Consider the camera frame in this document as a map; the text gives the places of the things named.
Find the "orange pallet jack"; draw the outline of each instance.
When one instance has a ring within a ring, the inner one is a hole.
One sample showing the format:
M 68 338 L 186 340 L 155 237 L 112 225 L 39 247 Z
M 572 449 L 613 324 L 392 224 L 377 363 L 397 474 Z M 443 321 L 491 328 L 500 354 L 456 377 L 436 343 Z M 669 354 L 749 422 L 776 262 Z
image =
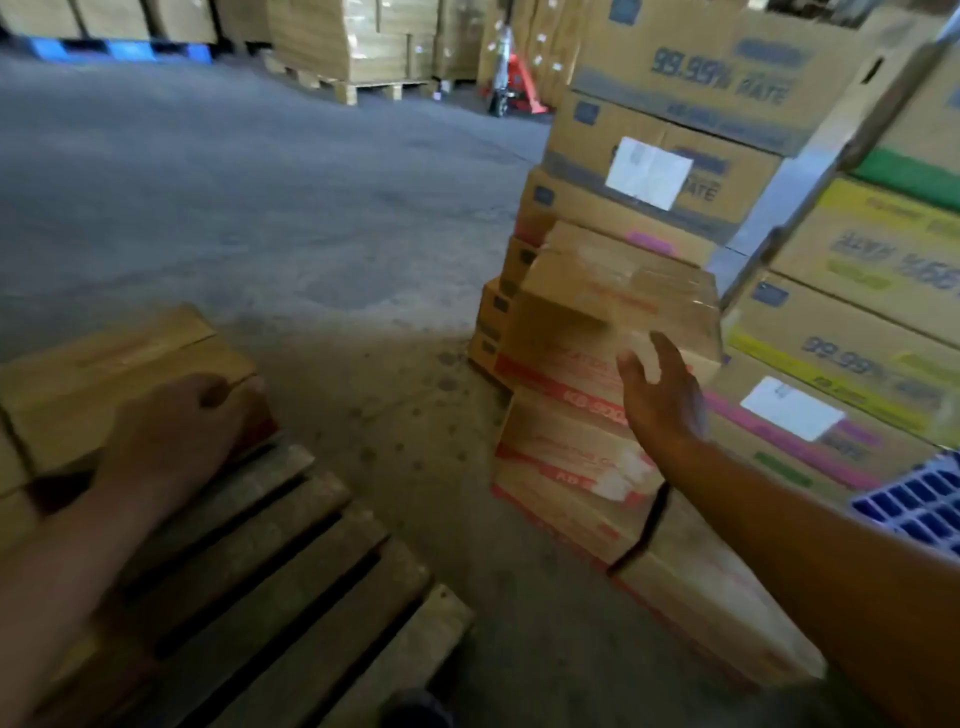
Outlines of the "orange pallet jack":
M 534 83 L 526 61 L 514 53 L 514 33 L 510 29 L 513 3 L 507 10 L 507 21 L 497 39 L 497 69 L 490 87 L 485 90 L 487 111 L 491 116 L 503 116 L 513 107 L 527 113 L 546 113 L 550 109 L 540 103 L 537 85 Z

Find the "hand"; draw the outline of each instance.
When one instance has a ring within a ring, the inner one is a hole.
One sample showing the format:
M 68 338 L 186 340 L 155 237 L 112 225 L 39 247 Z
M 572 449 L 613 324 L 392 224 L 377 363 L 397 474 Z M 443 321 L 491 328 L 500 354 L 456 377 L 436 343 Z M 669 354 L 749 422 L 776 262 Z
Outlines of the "hand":
M 704 398 L 700 385 L 686 370 L 677 347 L 658 331 L 650 334 L 660 361 L 660 381 L 647 381 L 634 352 L 616 358 L 623 380 L 623 408 L 640 446 L 655 460 L 658 453 L 702 439 L 706 433 Z
M 162 521 L 216 474 L 245 432 L 269 421 L 259 379 L 232 390 L 212 374 L 162 384 L 120 408 L 94 491 L 132 498 Z

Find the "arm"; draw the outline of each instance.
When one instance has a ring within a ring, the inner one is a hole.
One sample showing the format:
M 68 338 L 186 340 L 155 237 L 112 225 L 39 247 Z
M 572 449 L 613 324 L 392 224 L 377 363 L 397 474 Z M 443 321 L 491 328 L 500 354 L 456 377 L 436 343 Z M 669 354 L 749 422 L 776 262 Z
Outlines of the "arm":
M 265 413 L 255 385 L 229 392 L 214 375 L 164 385 L 120 411 L 91 488 L 0 562 L 0 726 L 26 717 L 137 547 Z
M 619 357 L 624 407 L 666 480 L 736 551 L 787 615 L 891 717 L 956 719 L 960 566 L 731 460 L 698 437 L 700 390 L 662 334 L 660 381 Z

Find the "pallet slat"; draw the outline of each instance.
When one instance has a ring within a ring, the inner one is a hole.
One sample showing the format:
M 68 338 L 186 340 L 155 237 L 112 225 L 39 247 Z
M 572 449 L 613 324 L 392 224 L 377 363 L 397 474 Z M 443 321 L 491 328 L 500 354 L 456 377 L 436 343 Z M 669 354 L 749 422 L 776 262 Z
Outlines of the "pallet slat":
M 349 499 L 347 486 L 332 474 L 310 478 L 137 599 L 138 632 L 151 641 L 168 634 Z
M 406 546 L 388 542 L 371 572 L 211 725 L 299 726 L 377 637 L 422 594 L 429 579 L 427 568 Z
M 119 725 L 173 728 L 385 538 L 372 514 L 343 517 L 165 663 L 152 699 Z
M 313 461 L 313 455 L 301 446 L 281 442 L 237 473 L 213 484 L 140 548 L 124 569 L 120 583 L 131 584 L 196 544 L 211 530 L 223 526 L 305 471 Z
M 326 715 L 321 726 L 375 725 L 394 693 L 426 685 L 466 635 L 473 612 L 438 584 L 396 637 Z
M 297 81 L 304 88 L 322 88 L 329 86 L 333 88 L 337 101 L 345 106 L 356 106 L 358 88 L 380 88 L 383 95 L 391 101 L 401 101 L 403 99 L 403 87 L 406 85 L 423 85 L 429 83 L 425 79 L 400 79 L 397 81 L 337 81 L 328 79 L 312 71 L 303 71 L 285 63 L 278 61 L 273 54 L 263 54 L 263 64 L 271 73 L 288 76 Z

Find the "cardboard box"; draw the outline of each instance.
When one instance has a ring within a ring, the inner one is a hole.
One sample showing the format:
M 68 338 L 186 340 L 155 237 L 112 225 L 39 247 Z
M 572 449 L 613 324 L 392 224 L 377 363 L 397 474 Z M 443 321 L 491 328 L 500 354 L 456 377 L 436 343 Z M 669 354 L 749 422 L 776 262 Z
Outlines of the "cardboard box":
M 73 0 L 90 37 L 150 40 L 140 0 Z
M 267 0 L 217 0 L 224 35 L 234 42 L 269 43 Z
M 520 197 L 514 236 L 538 247 L 558 220 L 683 260 L 698 268 L 706 266 L 717 249 L 705 238 L 618 205 L 583 187 L 557 180 L 541 167 L 534 167 Z
M 736 349 L 704 397 L 718 415 L 846 486 L 841 504 L 937 453 L 929 443 Z
M 512 298 L 536 259 L 536 247 L 524 243 L 518 237 L 510 238 L 510 246 L 503 258 L 503 270 L 500 272 L 500 293 Z
M 38 475 L 86 467 L 118 407 L 172 379 L 212 372 L 235 383 L 254 373 L 188 305 L 147 326 L 86 336 L 0 366 L 0 407 Z
M 933 445 L 960 445 L 953 347 L 764 271 L 724 329 L 728 347 Z
M 960 215 L 840 178 L 770 267 L 960 347 Z
M 848 486 L 811 468 L 776 445 L 726 417 L 709 410 L 707 432 L 712 443 L 745 465 L 778 483 L 801 488 L 837 506 L 846 506 L 855 494 Z
M 826 662 L 750 568 L 676 491 L 649 547 L 616 578 L 747 679 L 823 677 Z
M 433 36 L 407 36 L 407 78 L 414 81 L 433 76 Z
M 484 0 L 441 0 L 440 30 L 434 56 L 437 78 L 445 81 L 476 80 L 489 4 Z
M 506 13 L 496 3 L 490 3 L 484 18 L 483 35 L 480 40 L 480 58 L 477 60 L 477 88 L 490 86 L 496 74 L 496 44 L 503 28 Z
M 597 2 L 573 87 L 794 157 L 884 52 L 931 32 L 930 19 L 889 7 L 854 31 L 727 2 Z
M 70 0 L 0 0 L 0 21 L 14 36 L 83 36 Z
M 510 310 L 496 370 L 620 425 L 616 355 L 633 349 L 658 372 L 649 331 L 669 336 L 699 381 L 720 367 L 711 274 L 568 223 L 550 232 Z
M 960 48 L 954 46 L 853 173 L 960 212 L 958 87 Z
M 146 0 L 160 34 L 179 43 L 215 43 L 217 29 L 207 0 Z
M 376 0 L 267 0 L 276 58 L 291 68 L 355 84 L 407 78 L 407 36 L 376 31 Z
M 500 279 L 488 280 L 480 297 L 476 329 L 470 337 L 467 357 L 504 387 L 512 389 L 510 382 L 496 372 L 496 355 L 503 339 L 503 331 L 507 327 L 509 312 L 510 302 L 500 291 Z
M 723 244 L 740 229 L 780 158 L 569 91 L 542 166 L 554 177 Z
M 663 482 L 628 431 L 523 388 L 493 460 L 493 484 L 605 564 L 640 539 Z
M 507 328 L 509 312 L 510 302 L 500 291 L 500 278 L 488 280 L 480 296 L 477 330 L 499 345 Z
M 0 427 L 0 497 L 30 482 L 27 467 L 7 433 Z
M 553 108 L 560 105 L 566 87 L 573 78 L 573 69 L 580 54 L 580 41 L 587 29 L 589 6 L 588 0 L 564 0 L 550 52 L 536 78 L 540 100 Z
M 376 30 L 390 36 L 435 36 L 439 0 L 377 0 Z
M 482 330 L 478 328 L 473 332 L 467 346 L 467 358 L 504 387 L 510 389 L 509 382 L 496 372 L 496 351 L 496 342 L 487 337 Z

